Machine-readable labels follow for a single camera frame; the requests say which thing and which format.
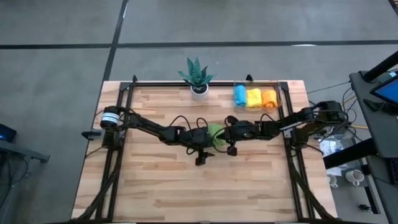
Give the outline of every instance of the green object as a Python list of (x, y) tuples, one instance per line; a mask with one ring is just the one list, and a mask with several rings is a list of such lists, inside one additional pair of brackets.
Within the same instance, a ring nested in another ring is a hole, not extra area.
[[(209, 130), (208, 130), (209, 135), (210, 135), (211, 137), (213, 137), (214, 134), (217, 133), (217, 131), (218, 131), (217, 136), (219, 136), (220, 134), (223, 134), (224, 131), (219, 131), (220, 129), (223, 129), (222, 125), (220, 125), (220, 124), (209, 124)], [(217, 139), (217, 136), (214, 137), (214, 139), (213, 139), (213, 144), (214, 144), (216, 147), (217, 147), (217, 146), (225, 145), (225, 144), (226, 144), (225, 140)]]
[(192, 62), (191, 59), (187, 58), (187, 65), (189, 75), (186, 75), (181, 71), (178, 71), (178, 73), (184, 78), (183, 80), (188, 85), (192, 86), (194, 90), (200, 91), (202, 87), (209, 83), (215, 76), (206, 74), (207, 66), (202, 71), (200, 70), (198, 57), (196, 57), (195, 62)]

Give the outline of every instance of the yellow towel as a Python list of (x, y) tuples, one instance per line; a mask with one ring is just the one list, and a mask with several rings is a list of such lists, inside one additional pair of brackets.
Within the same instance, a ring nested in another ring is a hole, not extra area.
[(253, 89), (246, 91), (246, 107), (257, 108), (261, 107), (261, 91), (259, 89)]
[(266, 90), (262, 92), (262, 106), (265, 108), (276, 108), (278, 107), (278, 102), (276, 100), (275, 90)]

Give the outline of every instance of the table leg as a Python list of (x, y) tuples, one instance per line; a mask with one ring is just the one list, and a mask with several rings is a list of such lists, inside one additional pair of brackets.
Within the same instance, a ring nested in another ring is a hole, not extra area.
[(376, 155), (376, 147), (373, 139), (369, 138), (365, 141), (350, 146), (340, 152), (335, 152), (323, 158), (326, 169), (340, 166), (349, 161), (363, 158), (365, 156)]

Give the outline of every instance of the succulent plant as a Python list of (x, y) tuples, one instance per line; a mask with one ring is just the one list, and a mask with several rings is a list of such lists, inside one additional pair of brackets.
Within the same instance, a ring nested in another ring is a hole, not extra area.
[(187, 65), (189, 75), (186, 75), (181, 71), (178, 71), (178, 73), (184, 78), (183, 80), (188, 85), (192, 86), (194, 90), (201, 90), (202, 87), (209, 83), (215, 76), (206, 74), (207, 66), (203, 70), (200, 70), (198, 57), (196, 57), (195, 62), (192, 62), (189, 58), (187, 58)]

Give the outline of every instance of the clear plastic bin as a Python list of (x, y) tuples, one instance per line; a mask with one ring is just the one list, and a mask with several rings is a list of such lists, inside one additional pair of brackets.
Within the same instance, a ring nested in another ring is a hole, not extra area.
[(260, 89), (261, 93), (264, 90), (275, 90), (276, 92), (276, 98), (277, 98), (277, 106), (274, 108), (266, 108), (263, 106), (259, 106), (256, 108), (247, 108), (247, 107), (242, 107), (238, 106), (235, 104), (234, 96), (233, 96), (233, 101), (234, 101), (234, 110), (237, 113), (267, 113), (267, 114), (272, 114), (273, 112), (277, 111), (280, 106), (282, 106), (282, 98), (280, 97), (281, 89), (280, 89), (280, 84), (279, 82), (262, 82), (262, 81), (234, 81), (234, 89), (235, 86), (237, 85), (244, 85), (246, 91), (247, 90), (252, 90), (255, 88)]

